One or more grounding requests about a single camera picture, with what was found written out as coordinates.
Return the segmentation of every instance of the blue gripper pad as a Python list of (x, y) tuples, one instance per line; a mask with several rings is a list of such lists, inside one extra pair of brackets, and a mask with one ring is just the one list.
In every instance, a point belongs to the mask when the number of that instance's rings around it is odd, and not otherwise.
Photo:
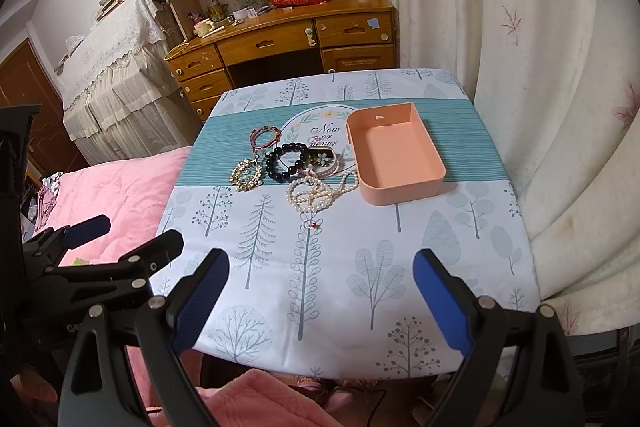
[(169, 294), (166, 318), (174, 327), (172, 347), (178, 355), (193, 347), (229, 277), (229, 258), (215, 248), (193, 275), (183, 277)]
[(98, 237), (109, 233), (110, 230), (110, 219), (104, 214), (100, 214), (66, 229), (62, 236), (62, 246), (73, 250), (89, 241), (98, 239)]
[(473, 340), (469, 332), (469, 317), (452, 293), (455, 292), (452, 286), (457, 278), (449, 275), (431, 250), (420, 250), (414, 257), (414, 280), (447, 344), (466, 358), (473, 347)]

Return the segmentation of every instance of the black cable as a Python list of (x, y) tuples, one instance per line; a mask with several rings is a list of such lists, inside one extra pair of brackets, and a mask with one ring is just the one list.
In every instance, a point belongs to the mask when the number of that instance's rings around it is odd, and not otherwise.
[(385, 399), (386, 389), (379, 389), (377, 391), (372, 391), (371, 394), (376, 394), (376, 393), (382, 393), (382, 396), (378, 400), (378, 403), (375, 404), (375, 406), (373, 406), (373, 409), (371, 410), (371, 414), (369, 415), (369, 419), (367, 420), (367, 427), (371, 427), (371, 420), (373, 420), (373, 415), (375, 415), (376, 411), (378, 410), (379, 405)]

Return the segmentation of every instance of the pearl necklace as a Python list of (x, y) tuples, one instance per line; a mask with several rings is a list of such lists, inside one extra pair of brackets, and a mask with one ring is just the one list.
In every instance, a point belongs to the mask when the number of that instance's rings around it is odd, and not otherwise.
[[(355, 190), (359, 184), (358, 174), (355, 169), (347, 172), (336, 188), (324, 183), (311, 169), (307, 169), (305, 174), (305, 176), (294, 180), (289, 187), (287, 187), (287, 201), (301, 214), (306, 212), (316, 213), (329, 208), (339, 196)], [(355, 183), (351, 185), (351, 187), (345, 188), (347, 178), (350, 174), (354, 175)], [(296, 187), (302, 184), (309, 185), (309, 190), (294, 192)]]

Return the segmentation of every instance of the orange tray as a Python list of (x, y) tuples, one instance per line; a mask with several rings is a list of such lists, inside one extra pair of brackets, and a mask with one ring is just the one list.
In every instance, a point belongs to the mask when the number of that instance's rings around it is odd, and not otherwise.
[(347, 134), (367, 203), (437, 195), (446, 169), (413, 103), (354, 111), (347, 117)]

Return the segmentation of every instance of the curtain fold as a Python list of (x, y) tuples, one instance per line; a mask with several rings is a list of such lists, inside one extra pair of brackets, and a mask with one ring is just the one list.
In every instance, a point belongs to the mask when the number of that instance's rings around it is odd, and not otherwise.
[(400, 66), (451, 70), (474, 100), (565, 330), (640, 322), (638, 1), (390, 1)]

